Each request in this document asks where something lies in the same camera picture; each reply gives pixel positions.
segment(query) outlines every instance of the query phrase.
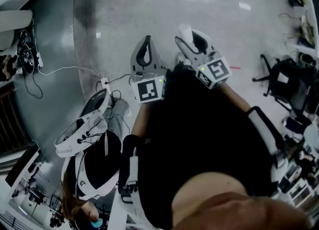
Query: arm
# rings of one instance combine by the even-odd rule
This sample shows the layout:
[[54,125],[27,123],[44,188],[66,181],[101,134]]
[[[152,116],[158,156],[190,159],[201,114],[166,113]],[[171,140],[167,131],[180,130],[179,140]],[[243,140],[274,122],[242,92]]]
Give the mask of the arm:
[[151,105],[142,104],[138,116],[133,125],[131,134],[134,134],[142,139],[146,138],[146,130],[151,114]]
[[228,97],[228,99],[243,112],[247,112],[251,108],[250,105],[245,101],[245,99],[243,99],[239,94],[233,91],[232,88],[226,83],[219,86],[218,89],[223,92]]

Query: polished floor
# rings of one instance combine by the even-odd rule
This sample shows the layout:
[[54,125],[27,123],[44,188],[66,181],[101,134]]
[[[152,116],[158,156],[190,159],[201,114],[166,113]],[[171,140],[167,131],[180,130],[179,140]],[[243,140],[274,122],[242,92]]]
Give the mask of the polished floor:
[[[279,14],[293,15],[287,0],[92,0],[89,18],[90,61],[109,80],[130,73],[130,55],[135,45],[151,35],[167,67],[173,68],[178,48],[174,37],[180,23],[189,23],[212,38],[234,70],[229,85],[252,106],[260,106],[279,129],[287,112],[272,97],[265,98],[267,82],[252,83],[252,77],[267,74],[259,56],[274,57],[291,54],[285,47],[292,33],[292,21]],[[127,100],[132,126],[139,105],[136,103],[128,76],[112,83]]]

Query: white cable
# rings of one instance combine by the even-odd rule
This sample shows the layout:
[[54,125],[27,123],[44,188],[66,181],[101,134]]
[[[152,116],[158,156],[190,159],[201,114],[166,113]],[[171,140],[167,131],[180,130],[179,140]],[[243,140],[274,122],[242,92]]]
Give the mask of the white cable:
[[91,69],[89,69],[89,68],[85,68],[85,67],[78,67],[78,66],[62,67],[62,68],[57,69],[57,70],[55,70],[55,71],[53,71],[53,72],[50,72],[50,73],[42,73],[42,72],[39,70],[39,67],[40,67],[40,66],[38,65],[38,71],[39,71],[39,73],[40,73],[40,74],[43,74],[43,75],[46,75],[46,76],[51,75],[52,73],[55,73],[55,72],[60,71],[60,70],[62,70],[62,69],[78,68],[78,69],[82,69],[82,70],[91,71],[91,72],[93,72],[97,77],[99,77],[100,79],[102,78],[100,75],[98,75],[98,74],[97,74],[96,72],[94,72],[93,70],[91,70]]

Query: desk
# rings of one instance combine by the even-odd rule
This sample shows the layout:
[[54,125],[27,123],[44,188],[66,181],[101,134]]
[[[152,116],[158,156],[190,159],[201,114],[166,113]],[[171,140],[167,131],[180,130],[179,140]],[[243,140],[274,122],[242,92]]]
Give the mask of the desk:
[[315,6],[313,3],[313,0],[306,0],[306,8],[309,11],[310,14],[310,23],[312,24],[314,28],[314,34],[315,34],[315,48],[309,48],[293,43],[286,43],[287,47],[297,49],[302,53],[311,55],[312,57],[319,58],[319,31],[318,31],[318,21],[316,17],[316,11],[315,11]]

